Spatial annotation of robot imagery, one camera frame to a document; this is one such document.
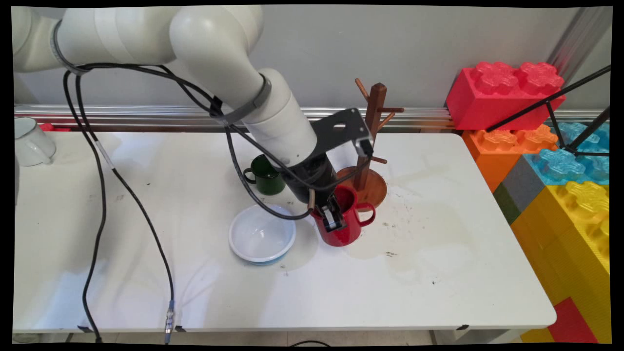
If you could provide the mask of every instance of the black mounting bracket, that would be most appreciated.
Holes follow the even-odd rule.
[[[373,154],[373,137],[358,109],[345,109],[311,124],[316,134],[316,147],[308,156],[310,159],[348,141],[353,143],[359,156]]]

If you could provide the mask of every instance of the round wooden base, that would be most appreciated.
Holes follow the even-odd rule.
[[[338,172],[338,178],[342,178],[349,173],[353,172],[355,167],[347,167],[343,168]],[[345,180],[341,183],[341,185],[346,185],[348,187],[353,186],[353,179]],[[362,190],[357,190],[358,193],[358,203],[361,204],[363,202],[370,202],[375,208],[381,204],[381,202],[386,198],[386,194],[388,193],[388,186],[386,185],[386,181],[379,175],[379,173],[373,171],[372,169],[368,170],[368,176],[366,178],[366,185]],[[367,209],[361,209],[360,212],[366,212]]]

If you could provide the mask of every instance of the green lego brick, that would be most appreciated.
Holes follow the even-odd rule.
[[[503,212],[507,223],[511,225],[511,223],[513,223],[520,215],[520,210],[518,210],[518,207],[509,195],[505,185],[500,184],[499,187],[496,188],[494,191],[494,199],[496,200],[496,203],[498,203],[500,210]]]

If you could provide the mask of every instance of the black metal rod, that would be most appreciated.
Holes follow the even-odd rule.
[[[609,156],[608,152],[575,152],[574,156]]]
[[[557,138],[559,139],[559,148],[563,149],[565,147],[565,142],[563,141],[563,137],[561,136],[561,131],[559,130],[559,123],[557,123],[557,119],[555,118],[555,111],[552,110],[550,101],[546,102],[546,108],[548,109],[548,113],[550,114],[550,119],[552,120],[552,127],[555,128],[555,132],[557,133]]]
[[[583,84],[585,84],[585,83],[587,83],[587,82],[590,82],[590,81],[592,81],[592,80],[594,80],[594,79],[596,79],[596,78],[598,78],[598,77],[602,76],[604,73],[607,73],[607,72],[609,72],[609,71],[611,71],[611,65],[609,65],[609,66],[607,66],[607,67],[604,67],[603,69],[601,69],[601,70],[599,70],[599,71],[597,71],[597,72],[594,72],[593,74],[590,74],[589,76],[587,76],[587,77],[585,77],[585,78],[581,79],[581,80],[580,80],[580,81],[578,81],[578,82],[575,82],[575,83],[573,83],[573,84],[570,84],[569,86],[567,86],[567,87],[565,87],[565,88],[563,88],[563,89],[559,90],[559,91],[558,91],[558,92],[556,92],[555,94],[552,94],[551,96],[548,96],[548,97],[546,97],[545,99],[542,99],[542,100],[540,100],[540,101],[536,102],[535,104],[532,104],[531,106],[527,107],[526,109],[524,109],[524,110],[522,110],[522,111],[520,111],[520,112],[518,112],[518,113],[512,114],[512,115],[511,115],[511,116],[509,116],[508,118],[505,118],[504,120],[502,120],[502,121],[500,121],[500,122],[498,122],[498,123],[494,124],[493,126],[489,127],[489,128],[488,128],[488,129],[486,129],[485,131],[487,131],[487,132],[491,132],[491,131],[493,131],[493,130],[494,130],[494,129],[496,129],[496,128],[500,128],[500,127],[502,127],[502,126],[506,125],[507,123],[509,123],[509,122],[513,121],[514,119],[516,119],[516,118],[518,118],[518,117],[522,116],[523,114],[525,114],[525,113],[527,113],[527,112],[530,112],[530,111],[532,111],[532,110],[534,110],[534,109],[536,109],[536,108],[538,108],[538,107],[540,107],[540,106],[544,105],[546,102],[548,102],[548,101],[552,101],[552,100],[554,100],[554,99],[556,99],[556,98],[560,97],[561,95],[564,95],[564,94],[566,94],[566,93],[568,93],[568,92],[570,92],[570,91],[572,91],[572,90],[574,90],[574,89],[576,89],[576,88],[578,88],[578,87],[582,86]]]
[[[604,111],[602,111],[602,113],[598,117],[596,117],[592,121],[592,123],[590,123],[590,125],[587,126],[587,128],[585,128],[585,130],[581,132],[581,134],[579,134],[576,139],[574,139],[573,142],[570,143],[570,147],[574,150],[578,149],[579,145],[583,141],[585,141],[585,139],[587,139],[593,132],[596,131],[596,129],[598,129],[598,127],[600,127],[607,119],[609,119],[610,109],[611,106],[608,106]]]

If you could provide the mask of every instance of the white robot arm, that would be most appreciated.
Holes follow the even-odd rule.
[[[15,6],[11,7],[11,19],[15,71],[63,66],[51,44],[58,20]],[[313,155],[316,133],[286,81],[274,69],[257,71],[249,61],[262,28],[258,5],[80,8],[66,11],[56,37],[58,51],[73,65],[155,65],[177,58],[201,85],[233,109],[258,96],[266,78],[271,83],[270,94],[242,122],[257,143],[298,176],[310,184],[330,184],[336,180],[335,171],[324,152]],[[282,174],[297,198],[307,202],[307,188]],[[333,189],[317,192],[318,209],[332,193]],[[332,212],[339,217],[339,224],[339,210]]]

